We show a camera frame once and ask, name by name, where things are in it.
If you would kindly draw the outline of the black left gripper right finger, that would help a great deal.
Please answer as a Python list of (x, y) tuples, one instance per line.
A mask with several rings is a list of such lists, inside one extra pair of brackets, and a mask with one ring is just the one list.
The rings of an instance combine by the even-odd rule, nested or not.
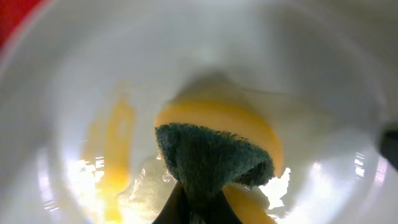
[(207, 224), (243, 224), (233, 212), (222, 190), (207, 205)]

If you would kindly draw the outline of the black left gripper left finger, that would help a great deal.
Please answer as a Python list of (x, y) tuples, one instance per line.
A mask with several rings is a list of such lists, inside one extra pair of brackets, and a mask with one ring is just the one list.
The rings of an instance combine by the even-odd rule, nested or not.
[(177, 182), (163, 209), (152, 224), (189, 224), (190, 206), (184, 188)]

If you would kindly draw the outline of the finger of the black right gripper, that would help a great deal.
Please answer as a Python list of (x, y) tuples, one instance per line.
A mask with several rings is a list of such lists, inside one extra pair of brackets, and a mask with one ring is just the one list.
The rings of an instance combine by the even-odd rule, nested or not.
[(379, 141), (379, 152), (395, 170), (398, 169), (398, 127), (389, 123), (382, 130)]

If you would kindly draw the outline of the yellow green scrub sponge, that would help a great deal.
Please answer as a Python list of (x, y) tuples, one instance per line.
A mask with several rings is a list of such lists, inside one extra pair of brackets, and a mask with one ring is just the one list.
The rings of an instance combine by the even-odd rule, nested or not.
[(221, 101), (181, 101), (157, 115), (154, 129), (165, 166), (188, 198), (190, 223), (207, 223), (207, 205), (221, 190), (242, 223), (269, 222), (238, 189), (266, 185), (283, 166), (280, 141), (257, 112)]

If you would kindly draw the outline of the pale green plate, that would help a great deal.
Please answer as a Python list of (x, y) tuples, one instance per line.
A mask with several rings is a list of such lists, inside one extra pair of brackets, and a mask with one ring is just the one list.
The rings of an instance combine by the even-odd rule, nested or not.
[(45, 1), (1, 50), (1, 222), (151, 223), (173, 100), (254, 110), (282, 145), (261, 223), (396, 223), (396, 1)]

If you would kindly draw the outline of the red plastic tray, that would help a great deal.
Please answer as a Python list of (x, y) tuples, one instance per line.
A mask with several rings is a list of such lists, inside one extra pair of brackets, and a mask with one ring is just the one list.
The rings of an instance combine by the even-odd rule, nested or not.
[(42, 0), (1, 0), (1, 49), (14, 29)]

